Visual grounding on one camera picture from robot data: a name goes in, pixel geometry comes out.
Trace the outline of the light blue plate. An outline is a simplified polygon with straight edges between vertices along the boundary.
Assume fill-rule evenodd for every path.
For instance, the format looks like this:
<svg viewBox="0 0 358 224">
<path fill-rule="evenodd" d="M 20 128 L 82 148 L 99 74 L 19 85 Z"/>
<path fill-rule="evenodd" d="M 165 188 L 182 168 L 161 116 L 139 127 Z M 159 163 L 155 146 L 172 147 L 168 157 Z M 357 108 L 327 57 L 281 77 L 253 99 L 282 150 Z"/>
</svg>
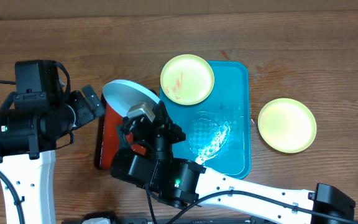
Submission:
<svg viewBox="0 0 358 224">
<path fill-rule="evenodd" d="M 130 80 L 113 80 L 103 87 L 106 103 L 120 116 L 125 117 L 131 107 L 146 103 L 151 109 L 160 98 L 148 88 Z"/>
</svg>

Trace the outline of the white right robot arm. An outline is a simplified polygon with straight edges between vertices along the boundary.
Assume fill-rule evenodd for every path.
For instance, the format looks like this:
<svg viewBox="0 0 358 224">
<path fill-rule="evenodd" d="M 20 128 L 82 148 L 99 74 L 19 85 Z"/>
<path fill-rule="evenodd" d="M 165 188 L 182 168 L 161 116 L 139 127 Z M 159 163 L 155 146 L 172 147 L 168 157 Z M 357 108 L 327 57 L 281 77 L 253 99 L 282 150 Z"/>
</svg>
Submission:
<svg viewBox="0 0 358 224">
<path fill-rule="evenodd" d="M 272 223 L 355 222 L 355 201 L 331 185 L 318 184 L 315 191 L 278 189 L 175 158 L 172 146 L 184 141 L 185 133 L 160 100 L 109 101 L 108 105 L 123 117 L 111 176 L 145 189 L 148 198 L 180 209 L 171 223 L 195 206 L 236 210 Z"/>
</svg>

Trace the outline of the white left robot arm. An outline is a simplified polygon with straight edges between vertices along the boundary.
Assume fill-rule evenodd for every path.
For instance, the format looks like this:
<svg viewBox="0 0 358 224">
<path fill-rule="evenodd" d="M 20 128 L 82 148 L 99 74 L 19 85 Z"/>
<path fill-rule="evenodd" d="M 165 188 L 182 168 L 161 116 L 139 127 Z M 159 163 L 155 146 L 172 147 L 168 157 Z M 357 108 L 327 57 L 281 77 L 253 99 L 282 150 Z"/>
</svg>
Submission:
<svg viewBox="0 0 358 224">
<path fill-rule="evenodd" d="M 8 223 L 55 223 L 57 141 L 105 113 L 91 86 L 62 85 L 54 60 L 16 62 L 16 90 L 0 107 L 0 181 Z"/>
</svg>

